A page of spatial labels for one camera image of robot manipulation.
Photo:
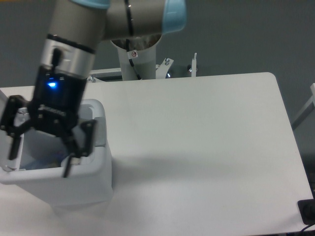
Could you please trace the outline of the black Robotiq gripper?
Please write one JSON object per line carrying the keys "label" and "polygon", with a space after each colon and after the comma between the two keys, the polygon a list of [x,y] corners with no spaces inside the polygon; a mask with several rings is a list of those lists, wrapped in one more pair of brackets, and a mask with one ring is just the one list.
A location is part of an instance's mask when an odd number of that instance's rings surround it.
{"label": "black Robotiq gripper", "polygon": [[[96,120],[82,122],[79,125],[81,133],[75,134],[72,131],[78,123],[78,111],[86,83],[86,78],[78,78],[40,66],[30,102],[21,95],[9,96],[0,120],[0,129],[12,138],[8,159],[17,158],[21,135],[31,127],[58,137],[59,133],[55,127],[55,120],[58,120],[62,130],[62,142],[68,151],[63,172],[63,178],[67,178],[72,159],[88,157],[94,148]],[[14,120],[18,110],[26,107],[30,119],[16,126]]]}

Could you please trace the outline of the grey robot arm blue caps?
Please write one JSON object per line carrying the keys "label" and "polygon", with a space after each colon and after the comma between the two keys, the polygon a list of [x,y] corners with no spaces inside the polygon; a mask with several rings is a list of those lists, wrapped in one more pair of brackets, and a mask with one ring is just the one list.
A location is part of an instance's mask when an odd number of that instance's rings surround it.
{"label": "grey robot arm blue caps", "polygon": [[183,0],[57,1],[32,99],[12,95],[3,110],[0,128],[12,139],[8,160],[18,157],[22,135],[33,129],[61,139],[67,177],[71,161],[94,149],[98,122],[80,121],[78,113],[100,41],[176,32],[186,21]]}

